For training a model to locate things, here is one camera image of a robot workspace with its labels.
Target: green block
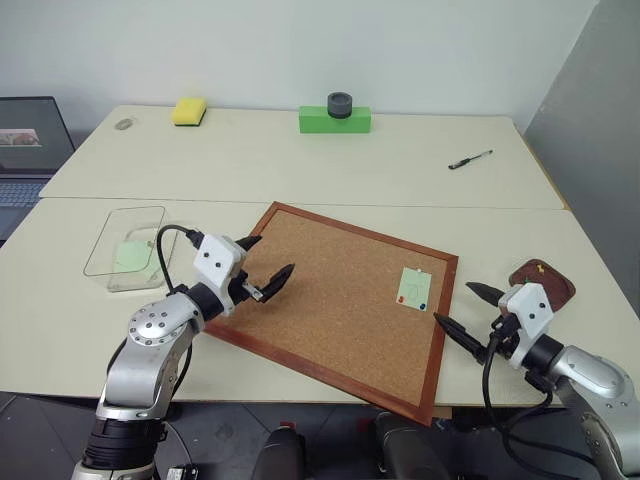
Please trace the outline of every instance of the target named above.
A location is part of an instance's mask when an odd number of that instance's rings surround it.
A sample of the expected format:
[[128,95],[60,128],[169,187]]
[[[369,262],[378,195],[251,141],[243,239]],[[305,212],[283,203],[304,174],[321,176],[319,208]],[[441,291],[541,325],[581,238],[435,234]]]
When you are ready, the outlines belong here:
[[353,107],[351,116],[333,118],[327,107],[300,107],[298,112],[300,133],[369,133],[371,131],[371,109]]

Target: clear plastic container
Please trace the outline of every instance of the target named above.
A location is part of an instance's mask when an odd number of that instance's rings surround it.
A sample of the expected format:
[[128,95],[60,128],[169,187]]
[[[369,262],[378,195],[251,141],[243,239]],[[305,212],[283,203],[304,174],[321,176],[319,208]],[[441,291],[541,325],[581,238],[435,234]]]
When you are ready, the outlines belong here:
[[[118,208],[102,227],[84,267],[85,276],[110,292],[158,288],[164,283],[156,253],[156,235],[166,225],[164,207]],[[162,236],[162,253],[169,266],[174,230]]]

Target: small green sticky note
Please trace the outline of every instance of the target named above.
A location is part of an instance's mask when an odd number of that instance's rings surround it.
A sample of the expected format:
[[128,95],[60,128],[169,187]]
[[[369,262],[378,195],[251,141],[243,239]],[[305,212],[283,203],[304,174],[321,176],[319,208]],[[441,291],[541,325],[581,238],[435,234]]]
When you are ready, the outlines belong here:
[[431,288],[431,274],[421,270],[404,267],[398,287],[396,303],[427,311],[429,289]]
[[151,277],[160,268],[157,255],[151,255],[153,243],[122,242],[116,248],[114,273],[140,272]]

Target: black cable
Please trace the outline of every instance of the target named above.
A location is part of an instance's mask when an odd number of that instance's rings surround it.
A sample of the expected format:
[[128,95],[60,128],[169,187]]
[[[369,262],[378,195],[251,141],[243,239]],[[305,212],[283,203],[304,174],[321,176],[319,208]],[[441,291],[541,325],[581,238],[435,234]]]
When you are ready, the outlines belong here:
[[191,230],[180,225],[169,224],[160,228],[160,230],[158,230],[158,235],[156,235],[156,250],[158,253],[158,260],[160,262],[160,268],[162,269],[162,275],[164,276],[164,281],[167,284],[169,293],[172,294],[175,293],[175,289],[173,288],[173,283],[171,283],[169,270],[167,270],[167,263],[164,261],[164,253],[162,252],[162,235],[164,235],[168,230],[178,230],[180,232],[183,232],[185,235],[188,234]]
[[[495,356],[496,349],[498,347],[499,342],[500,342],[500,339],[498,337],[492,336],[491,341],[489,342],[489,346],[487,347],[487,360],[484,364],[484,369],[482,370],[482,397],[484,399],[485,409],[487,410],[487,414],[489,415],[489,419],[491,420],[491,423],[502,435],[502,444],[504,446],[505,451],[507,452],[509,457],[511,457],[511,459],[514,462],[516,462],[520,467],[524,468],[525,470],[528,470],[531,473],[535,473],[536,475],[540,475],[546,478],[560,479],[560,480],[578,480],[576,477],[549,472],[547,470],[543,470],[534,465],[531,465],[530,463],[523,460],[511,447],[509,440],[520,441],[520,443],[527,442],[527,443],[524,443],[525,445],[537,444],[537,442],[531,442],[529,440],[525,440],[524,442],[522,442],[521,440],[524,440],[524,439],[510,433],[510,429],[513,428],[515,423],[517,423],[518,421],[520,421],[522,418],[526,416],[524,412],[521,412],[521,414],[517,414],[518,418],[516,418],[514,422],[509,422],[511,423],[511,425],[508,428],[505,428],[499,422],[493,410],[493,406],[491,405],[491,397],[489,395],[489,375],[491,373],[491,365],[493,363],[493,357]],[[547,392],[547,397],[545,398],[545,400],[540,404],[527,409],[528,410],[527,413],[530,413],[531,411],[538,410],[541,408],[545,408],[547,405],[549,405],[549,403],[551,403],[552,399],[553,399],[553,393]],[[555,445],[538,444],[535,446],[536,448],[541,448],[544,450],[552,450],[549,447],[553,447],[552,451],[556,451],[557,453],[564,453],[564,452],[559,452],[557,449],[555,449]],[[569,451],[569,452],[571,452],[570,453],[571,456],[575,456],[573,454],[577,454],[577,452],[573,452],[573,451]]]
[[527,445],[529,447],[538,448],[540,450],[548,450],[550,452],[560,453],[562,455],[567,455],[569,457],[573,457],[576,460],[581,460],[581,461],[583,461],[585,463],[588,463],[589,465],[592,465],[592,466],[595,467],[595,462],[588,455],[584,455],[583,453],[576,452],[575,450],[571,450],[569,448],[564,448],[564,447],[561,447],[559,445],[551,445],[551,444],[548,444],[548,443],[542,443],[542,442],[535,442],[533,440],[527,440],[527,439],[522,438],[522,437],[520,437],[518,435],[515,435],[514,433],[511,433],[511,430],[513,430],[513,428],[515,428],[515,426],[518,423],[520,423],[522,420],[524,420],[525,418],[528,418],[530,416],[536,416],[536,414],[538,414],[540,410],[543,410],[543,409],[547,408],[552,400],[553,400],[553,392],[548,391],[547,392],[547,397],[545,398],[545,400],[543,402],[539,403],[538,405],[536,405],[534,407],[527,408],[527,409],[523,410],[522,412],[519,412],[516,415],[514,415],[513,417],[511,417],[509,419],[509,421],[507,422],[507,424],[505,425],[505,431],[506,431],[507,435],[509,436],[509,439],[513,440],[515,442],[521,443],[523,445]]
[[187,358],[184,359],[184,365],[182,366],[182,371],[180,372],[180,376],[178,377],[178,381],[176,385],[173,387],[173,395],[176,394],[180,385],[182,385],[182,381],[184,380],[185,375],[187,374],[187,370],[189,370],[189,365],[191,364],[191,354],[193,353],[193,344],[189,345],[189,349],[187,350]]

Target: pen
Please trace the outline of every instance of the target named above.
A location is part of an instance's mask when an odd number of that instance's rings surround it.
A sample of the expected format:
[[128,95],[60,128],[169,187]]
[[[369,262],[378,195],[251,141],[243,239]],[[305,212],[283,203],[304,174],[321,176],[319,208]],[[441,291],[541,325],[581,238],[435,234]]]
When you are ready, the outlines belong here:
[[482,153],[476,155],[475,157],[469,157],[469,158],[462,159],[459,162],[452,163],[451,165],[449,165],[449,169],[450,170],[455,170],[456,168],[460,168],[461,166],[466,165],[471,160],[475,160],[476,158],[484,157],[484,156],[489,155],[491,153],[493,153],[493,150],[487,150],[486,152],[482,152]]

